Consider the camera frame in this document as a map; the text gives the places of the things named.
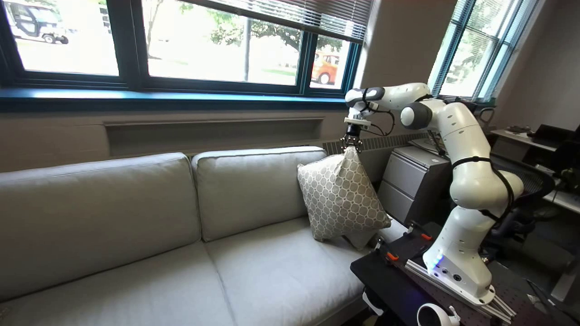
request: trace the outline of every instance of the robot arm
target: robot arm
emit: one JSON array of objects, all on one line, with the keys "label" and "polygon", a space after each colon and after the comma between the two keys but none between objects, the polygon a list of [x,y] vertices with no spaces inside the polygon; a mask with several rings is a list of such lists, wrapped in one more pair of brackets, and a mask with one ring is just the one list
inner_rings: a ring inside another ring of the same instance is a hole
[{"label": "robot arm", "polygon": [[440,132],[453,166],[449,195],[456,206],[422,260],[431,280],[471,304],[487,304],[494,289],[478,248],[494,224],[493,217],[505,211],[523,184],[514,173],[493,168],[491,146],[464,103],[445,103],[427,94],[424,83],[349,90],[346,139],[358,143],[360,130],[369,126],[368,117],[378,110],[398,112],[407,128],[435,126]]}]

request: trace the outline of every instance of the throw pillow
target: throw pillow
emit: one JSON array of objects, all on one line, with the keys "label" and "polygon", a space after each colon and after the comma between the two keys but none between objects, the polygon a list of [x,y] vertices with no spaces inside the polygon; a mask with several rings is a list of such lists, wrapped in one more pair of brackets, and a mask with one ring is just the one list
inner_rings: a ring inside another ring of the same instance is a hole
[{"label": "throw pillow", "polygon": [[317,240],[389,226],[353,146],[344,153],[299,164],[297,181]]}]

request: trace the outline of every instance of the couch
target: couch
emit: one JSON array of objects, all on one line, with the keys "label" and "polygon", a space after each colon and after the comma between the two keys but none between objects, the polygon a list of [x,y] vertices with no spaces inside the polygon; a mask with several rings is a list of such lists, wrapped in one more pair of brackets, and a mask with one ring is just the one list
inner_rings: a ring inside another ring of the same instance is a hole
[{"label": "couch", "polygon": [[0,324],[342,324],[360,251],[317,242],[295,177],[319,146],[0,173]]}]

